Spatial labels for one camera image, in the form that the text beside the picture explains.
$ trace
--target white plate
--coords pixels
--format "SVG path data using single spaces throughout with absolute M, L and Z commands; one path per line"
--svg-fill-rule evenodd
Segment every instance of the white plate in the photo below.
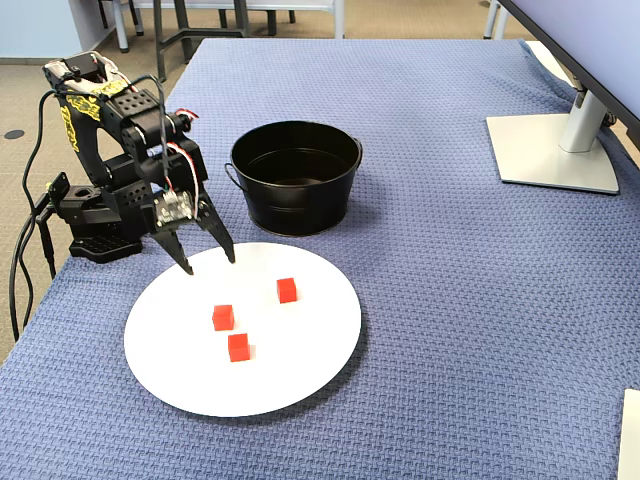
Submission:
M 160 400 L 192 413 L 240 417 L 298 402 L 347 363 L 360 335 L 353 286 L 324 258 L 287 245 L 235 245 L 189 258 L 194 275 L 174 265 L 131 309 L 127 362 Z M 280 304 L 276 281 L 293 277 L 298 301 Z M 215 305 L 233 305 L 233 331 L 216 332 Z M 230 334 L 247 333 L 251 360 L 231 363 Z

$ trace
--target monitor stand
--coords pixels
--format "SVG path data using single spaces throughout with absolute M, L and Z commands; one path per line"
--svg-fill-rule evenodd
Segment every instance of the monitor stand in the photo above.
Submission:
M 617 194 L 611 160 L 596 138 L 607 108 L 591 92 L 570 114 L 487 117 L 506 183 Z

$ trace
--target wall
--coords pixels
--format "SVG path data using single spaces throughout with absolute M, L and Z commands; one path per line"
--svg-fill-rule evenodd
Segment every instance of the wall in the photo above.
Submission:
M 111 2 L 103 2 L 107 22 L 109 23 L 109 28 L 105 29 L 102 26 L 97 0 L 68 1 L 76 31 L 78 32 L 78 38 L 80 39 L 81 50 L 91 50 L 104 40 L 113 29 L 113 7 Z
M 54 58 L 81 50 L 68 0 L 0 3 L 0 57 Z

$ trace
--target yellow decal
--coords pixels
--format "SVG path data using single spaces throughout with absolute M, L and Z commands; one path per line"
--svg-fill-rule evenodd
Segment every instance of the yellow decal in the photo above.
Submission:
M 115 95 L 116 93 L 127 88 L 127 82 L 124 80 L 114 80 L 113 82 L 105 83 L 92 90 L 93 93 L 104 93 L 106 95 Z
M 125 88 L 127 88 L 127 82 L 124 80 L 114 80 L 113 82 L 108 82 L 94 88 L 92 92 L 96 95 L 100 93 L 104 93 L 105 95 L 114 95 Z M 67 101 L 80 113 L 89 115 L 96 122 L 100 121 L 100 106 L 97 104 L 97 100 L 95 98 L 68 95 Z
M 78 140 L 76 139 L 76 130 L 73 128 L 73 123 L 71 123 L 71 112 L 68 107 L 60 107 L 60 112 L 62 113 L 62 120 L 64 120 L 64 127 L 67 130 L 67 137 L 69 137 L 69 143 L 76 152 L 79 152 L 78 148 Z
M 67 95 L 67 102 L 71 104 L 73 108 L 80 113 L 89 115 L 96 122 L 100 121 L 100 106 L 96 104 L 96 99 L 93 97 L 77 97 L 75 95 Z

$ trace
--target bucket handle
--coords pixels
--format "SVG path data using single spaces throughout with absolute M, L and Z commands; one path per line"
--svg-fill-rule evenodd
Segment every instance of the bucket handle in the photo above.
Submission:
M 353 141 L 356 142 L 356 145 L 358 146 L 358 165 L 356 167 L 360 168 L 360 164 L 362 163 L 362 142 L 360 140 L 358 140 L 357 138 L 351 137 L 353 138 Z
M 229 163 L 229 162 L 227 162 L 227 163 L 225 163 L 225 164 L 224 164 L 224 171 L 225 171 L 225 172 L 227 172 L 227 176 L 231 179 L 231 181 L 232 181 L 233 183 L 235 183 L 235 184 L 236 184 L 236 187 L 238 187 L 238 188 L 239 188 L 240 190 L 242 190 L 244 193 L 248 193 L 248 192 L 247 192 L 247 191 L 242 187 L 242 185 L 240 185 L 240 184 L 238 183 L 238 181 L 237 181 L 235 178 L 233 178 L 233 177 L 231 176 L 231 173 L 229 173 L 229 167 L 233 167 L 233 165 L 232 165 L 231 163 Z

